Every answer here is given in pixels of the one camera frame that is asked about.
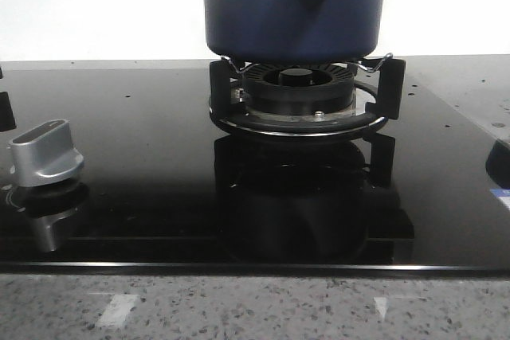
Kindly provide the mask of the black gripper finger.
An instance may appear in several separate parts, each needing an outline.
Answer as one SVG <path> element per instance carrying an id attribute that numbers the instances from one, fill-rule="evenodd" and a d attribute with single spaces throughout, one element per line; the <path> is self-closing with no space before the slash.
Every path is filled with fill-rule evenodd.
<path id="1" fill-rule="evenodd" d="M 510 186 L 509 143 L 498 139 L 494 142 L 485 162 L 488 176 L 502 189 Z"/>

